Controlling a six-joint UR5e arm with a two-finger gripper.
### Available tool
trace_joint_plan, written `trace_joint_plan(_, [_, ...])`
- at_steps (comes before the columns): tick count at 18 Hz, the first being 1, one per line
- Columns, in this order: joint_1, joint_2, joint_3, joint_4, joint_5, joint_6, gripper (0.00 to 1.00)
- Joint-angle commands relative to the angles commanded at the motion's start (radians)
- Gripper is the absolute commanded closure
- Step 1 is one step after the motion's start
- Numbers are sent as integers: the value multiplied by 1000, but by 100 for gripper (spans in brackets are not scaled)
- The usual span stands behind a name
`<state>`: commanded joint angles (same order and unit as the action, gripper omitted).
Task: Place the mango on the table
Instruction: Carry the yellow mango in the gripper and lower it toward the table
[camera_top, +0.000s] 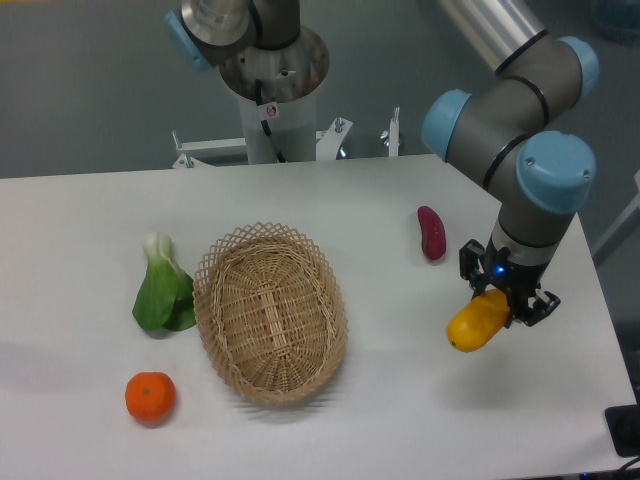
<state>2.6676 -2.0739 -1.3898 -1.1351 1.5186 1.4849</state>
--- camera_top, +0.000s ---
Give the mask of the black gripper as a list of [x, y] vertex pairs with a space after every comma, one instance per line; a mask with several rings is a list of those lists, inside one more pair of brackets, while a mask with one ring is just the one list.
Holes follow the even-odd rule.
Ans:
[[536, 293], [543, 274], [542, 264], [514, 263], [509, 259], [510, 253], [507, 247], [498, 250], [493, 243], [487, 244], [485, 252], [482, 244], [470, 239], [459, 250], [460, 276], [473, 291], [484, 291], [487, 277], [489, 284], [505, 294], [511, 317], [532, 327], [549, 317], [561, 299], [550, 291]]

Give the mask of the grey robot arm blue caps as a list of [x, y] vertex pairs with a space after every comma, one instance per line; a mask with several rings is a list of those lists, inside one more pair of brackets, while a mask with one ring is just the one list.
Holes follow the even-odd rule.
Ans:
[[[469, 241], [460, 274], [475, 293], [504, 293], [532, 326], [558, 306], [541, 278], [596, 173], [591, 149], [549, 123], [594, 88], [599, 62], [585, 42], [554, 38], [522, 1], [445, 1], [442, 8], [498, 77], [481, 96], [441, 95], [421, 137], [440, 159], [500, 202], [486, 244]], [[185, 1], [164, 18], [193, 69], [218, 69], [245, 113], [253, 164], [316, 161], [313, 96], [329, 54], [300, 22], [296, 1]]]

